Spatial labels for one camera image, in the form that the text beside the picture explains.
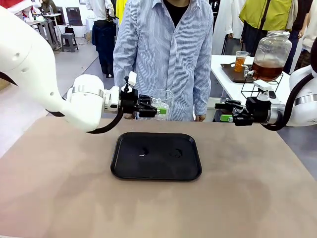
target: drink cup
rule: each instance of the drink cup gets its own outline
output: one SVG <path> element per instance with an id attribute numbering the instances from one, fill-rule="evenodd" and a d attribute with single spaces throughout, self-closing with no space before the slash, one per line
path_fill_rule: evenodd
<path id="1" fill-rule="evenodd" d="M 248 52 L 246 51 L 237 51 L 236 63 L 234 65 L 235 72 L 242 72 L 242 65 L 248 56 Z"/>

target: dark pants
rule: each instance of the dark pants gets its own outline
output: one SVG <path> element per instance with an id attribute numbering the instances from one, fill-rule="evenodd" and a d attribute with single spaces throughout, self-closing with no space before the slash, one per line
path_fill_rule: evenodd
<path id="1" fill-rule="evenodd" d="M 244 22 L 241 37 L 243 44 L 245 44 L 246 51 L 250 53 L 250 56 L 254 57 L 260 40 L 266 37 L 266 35 L 267 31 L 260 31 L 259 29 L 250 26 L 247 22 Z"/>
<path id="2" fill-rule="evenodd" d="M 95 21 L 93 26 L 93 45 L 99 54 L 99 62 L 103 73 L 113 76 L 113 50 L 116 27 L 113 22 L 106 20 Z"/>
<path id="3" fill-rule="evenodd" d="M 311 53 L 309 53 L 307 50 L 303 50 L 301 54 L 299 55 L 295 70 L 304 68 L 310 64 L 311 64 Z"/>
<path id="4" fill-rule="evenodd" d="M 289 37 L 290 42 L 292 42 L 292 49 L 291 49 L 291 52 L 289 53 L 288 59 L 287 59 L 285 66 L 284 66 L 284 72 L 288 73 L 288 74 L 291 71 L 294 55 L 295 55 L 296 49 L 297 49 L 297 45 L 298 45 L 298 41 L 299 41 L 298 34 L 299 34 L 298 30 L 293 30 L 291 32 L 290 37 Z"/>
<path id="5" fill-rule="evenodd" d="M 54 23 L 55 21 L 52 20 L 47 20 L 48 21 L 48 27 L 49 27 L 49 32 L 51 35 L 51 40 L 53 42 L 53 44 L 55 44 L 56 47 L 58 47 L 58 38 L 54 29 Z"/>

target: hand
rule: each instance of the hand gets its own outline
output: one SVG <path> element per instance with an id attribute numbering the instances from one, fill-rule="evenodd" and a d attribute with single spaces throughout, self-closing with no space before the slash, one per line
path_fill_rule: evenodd
<path id="1" fill-rule="evenodd" d="M 124 114 L 123 117 L 127 120 L 133 120 L 135 118 L 133 114 Z"/>
<path id="2" fill-rule="evenodd" d="M 305 30 L 300 30 L 300 32 L 298 33 L 298 39 L 301 39 L 304 33 L 305 33 Z"/>
<path id="3" fill-rule="evenodd" d="M 203 122 L 205 119 L 206 119 L 206 114 L 205 115 L 200 115 L 200 116 L 196 115 L 195 121 Z"/>

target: white coat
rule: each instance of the white coat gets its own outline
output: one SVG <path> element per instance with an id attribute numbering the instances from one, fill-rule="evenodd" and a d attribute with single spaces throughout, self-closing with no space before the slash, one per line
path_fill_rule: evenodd
<path id="1" fill-rule="evenodd" d="M 233 33 L 233 38 L 240 39 L 243 23 L 239 14 L 246 0 L 222 0 L 213 30 L 212 54 L 220 55 L 223 48 L 224 38 Z"/>

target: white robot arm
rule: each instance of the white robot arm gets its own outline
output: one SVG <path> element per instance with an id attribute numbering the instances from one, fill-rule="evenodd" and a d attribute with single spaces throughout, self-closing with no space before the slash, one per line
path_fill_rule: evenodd
<path id="1" fill-rule="evenodd" d="M 75 79 L 67 93 L 61 97 L 56 81 L 55 57 L 46 40 L 21 19 L 0 6 L 0 72 L 8 81 L 19 86 L 55 116 L 61 116 L 75 127 L 90 133 L 110 130 L 123 113 L 139 112 L 140 117 L 154 117 L 158 112 L 150 99 L 138 96 L 136 74 L 126 77 L 126 86 L 104 89 L 103 82 L 93 75 Z M 116 120 L 106 129 L 97 129 L 104 112 L 118 113 Z"/>
<path id="2" fill-rule="evenodd" d="M 227 100 L 216 104 L 217 109 L 232 111 L 229 121 L 237 126 L 261 123 L 266 129 L 277 131 L 285 126 L 308 126 L 317 124 L 317 39 L 311 51 L 311 65 L 295 71 L 290 79 L 290 95 L 282 104 L 271 85 L 257 80 L 257 97 L 247 98 L 246 105 Z"/>

